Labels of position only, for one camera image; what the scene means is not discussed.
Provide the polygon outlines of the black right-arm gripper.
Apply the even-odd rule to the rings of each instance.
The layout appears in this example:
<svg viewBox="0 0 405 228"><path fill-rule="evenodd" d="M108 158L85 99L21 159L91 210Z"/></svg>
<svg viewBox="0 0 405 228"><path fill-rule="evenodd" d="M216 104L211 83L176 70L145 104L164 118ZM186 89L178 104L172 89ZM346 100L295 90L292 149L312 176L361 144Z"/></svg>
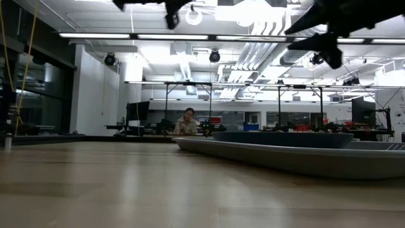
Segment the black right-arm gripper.
<svg viewBox="0 0 405 228"><path fill-rule="evenodd" d="M404 0L324 0L313 5L285 32L295 34L318 25L328 25L328 32L292 42L289 50L314 51L332 68L342 66L342 51L338 36L375 28L375 25L404 14Z"/></svg>

